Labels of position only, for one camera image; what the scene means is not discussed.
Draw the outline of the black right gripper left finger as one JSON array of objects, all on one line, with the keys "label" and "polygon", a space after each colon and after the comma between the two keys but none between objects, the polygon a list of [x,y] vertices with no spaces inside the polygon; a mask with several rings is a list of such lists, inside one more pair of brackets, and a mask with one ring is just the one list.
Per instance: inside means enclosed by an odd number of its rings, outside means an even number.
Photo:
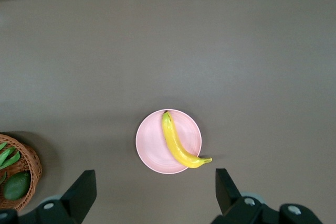
[{"label": "black right gripper left finger", "polygon": [[1,210],[1,223],[82,223],[96,197],[96,173],[86,170],[59,199],[46,200],[21,216],[14,209]]}]

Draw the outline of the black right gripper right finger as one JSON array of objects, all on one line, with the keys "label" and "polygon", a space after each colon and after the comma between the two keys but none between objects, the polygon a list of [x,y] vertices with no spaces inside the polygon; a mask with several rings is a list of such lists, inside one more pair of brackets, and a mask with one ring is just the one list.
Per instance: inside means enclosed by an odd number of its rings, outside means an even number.
[{"label": "black right gripper right finger", "polygon": [[283,204],[274,210],[256,197],[242,196],[224,168],[216,169],[215,189],[222,214],[212,223],[322,223],[313,211],[303,205]]}]

